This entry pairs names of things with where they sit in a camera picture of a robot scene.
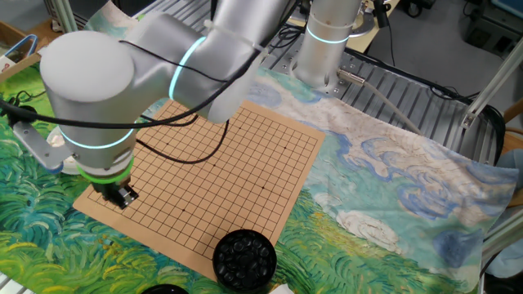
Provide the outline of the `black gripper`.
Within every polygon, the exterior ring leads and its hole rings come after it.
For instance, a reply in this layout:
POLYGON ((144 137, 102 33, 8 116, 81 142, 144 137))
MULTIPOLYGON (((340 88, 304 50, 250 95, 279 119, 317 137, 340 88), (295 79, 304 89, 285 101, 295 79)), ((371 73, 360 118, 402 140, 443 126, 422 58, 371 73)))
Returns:
POLYGON ((125 209, 134 200, 139 198, 139 194, 129 185, 131 177, 125 176, 121 180, 113 183, 101 184, 92 182, 92 186, 97 193, 100 193, 104 200, 118 205, 121 209, 125 209))

